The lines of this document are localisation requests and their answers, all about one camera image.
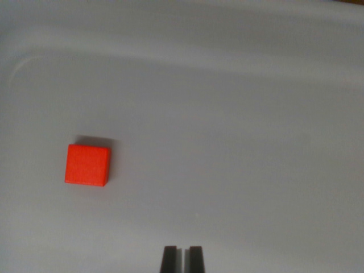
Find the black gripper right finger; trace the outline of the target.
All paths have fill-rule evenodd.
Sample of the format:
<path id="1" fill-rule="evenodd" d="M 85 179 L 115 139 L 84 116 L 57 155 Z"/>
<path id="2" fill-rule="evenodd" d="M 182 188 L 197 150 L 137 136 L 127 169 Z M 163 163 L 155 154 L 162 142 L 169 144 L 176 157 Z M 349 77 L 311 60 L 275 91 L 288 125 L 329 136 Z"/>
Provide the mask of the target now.
<path id="1" fill-rule="evenodd" d="M 185 273 L 205 273 L 204 255 L 201 246 L 191 246 L 184 253 Z"/>

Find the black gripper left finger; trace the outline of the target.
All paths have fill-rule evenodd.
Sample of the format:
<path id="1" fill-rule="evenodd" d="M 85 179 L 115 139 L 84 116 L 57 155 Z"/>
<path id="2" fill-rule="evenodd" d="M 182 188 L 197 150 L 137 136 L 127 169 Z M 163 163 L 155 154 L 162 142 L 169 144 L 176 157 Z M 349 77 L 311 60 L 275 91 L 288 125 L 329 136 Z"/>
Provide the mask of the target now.
<path id="1" fill-rule="evenodd" d="M 181 273 L 182 270 L 182 249 L 178 249 L 177 246 L 165 246 L 160 273 Z"/>

